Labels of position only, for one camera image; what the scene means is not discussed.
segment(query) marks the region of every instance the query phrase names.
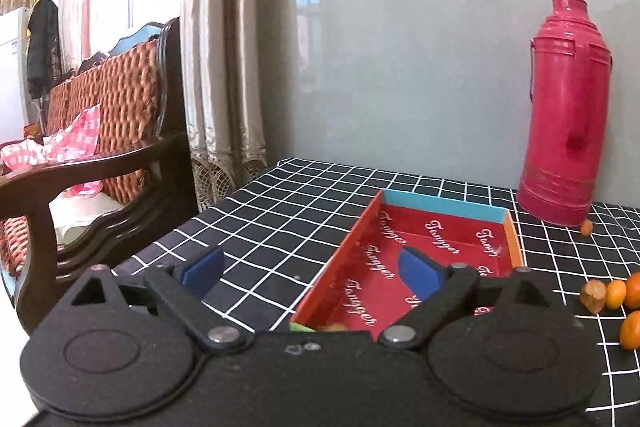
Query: red thermos flask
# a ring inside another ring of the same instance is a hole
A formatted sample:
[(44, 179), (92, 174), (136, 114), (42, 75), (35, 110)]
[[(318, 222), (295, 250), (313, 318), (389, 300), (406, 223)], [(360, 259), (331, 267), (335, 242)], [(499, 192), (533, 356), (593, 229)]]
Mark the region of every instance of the red thermos flask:
[(556, 225), (589, 213), (607, 121), (612, 58), (583, 0), (552, 0), (531, 41), (529, 144), (518, 203)]

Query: thermos handle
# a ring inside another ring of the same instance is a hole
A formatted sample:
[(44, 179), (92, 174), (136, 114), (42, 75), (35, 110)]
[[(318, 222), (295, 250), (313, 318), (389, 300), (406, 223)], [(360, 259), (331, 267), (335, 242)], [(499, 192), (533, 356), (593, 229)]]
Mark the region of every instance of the thermos handle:
[(531, 77), (529, 79), (529, 100), (531, 102), (533, 102), (533, 66), (534, 66), (534, 60), (533, 60), (533, 52), (535, 51), (535, 47), (533, 45), (533, 39), (531, 39)]
[(568, 145), (572, 149), (581, 149), (589, 134), (591, 86), (590, 78), (591, 49), (589, 44), (574, 41), (575, 100), (572, 121), (569, 124)]

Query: table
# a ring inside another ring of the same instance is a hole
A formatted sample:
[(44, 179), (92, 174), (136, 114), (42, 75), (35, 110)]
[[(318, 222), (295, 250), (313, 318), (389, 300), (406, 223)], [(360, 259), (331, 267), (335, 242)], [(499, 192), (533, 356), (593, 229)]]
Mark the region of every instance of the table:
[(598, 425), (640, 425), (638, 354), (618, 345), (623, 310), (593, 317), (577, 301), (587, 279), (626, 279), (640, 270), (640, 214), (594, 203), (593, 233), (554, 227), (527, 214), (516, 190), (288, 158), (219, 204), (140, 251), (114, 272), (136, 274), (160, 260), (184, 262), (223, 245), (224, 279), (204, 303), (240, 327), (287, 330), (295, 307), (380, 188), (503, 206), (511, 211), (527, 266), (554, 288), (601, 340), (607, 370), (588, 408)]

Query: black coat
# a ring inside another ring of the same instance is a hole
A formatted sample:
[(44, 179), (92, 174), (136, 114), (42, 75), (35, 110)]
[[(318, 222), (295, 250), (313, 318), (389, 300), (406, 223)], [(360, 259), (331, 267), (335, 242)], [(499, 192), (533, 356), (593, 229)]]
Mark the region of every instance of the black coat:
[(31, 11), (28, 28), (31, 38), (27, 51), (27, 87), (31, 98), (39, 98), (51, 90), (54, 77), (60, 76), (58, 7), (50, 0), (38, 1)]

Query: chair armrest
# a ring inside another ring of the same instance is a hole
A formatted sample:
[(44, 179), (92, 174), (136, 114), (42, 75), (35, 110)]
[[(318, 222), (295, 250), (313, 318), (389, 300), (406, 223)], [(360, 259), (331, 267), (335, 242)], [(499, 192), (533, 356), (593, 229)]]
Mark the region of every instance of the chair armrest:
[(10, 172), (0, 178), (0, 219), (28, 214), (73, 185), (114, 178), (145, 168), (186, 143), (185, 134), (153, 136), (111, 153), (33, 165)]

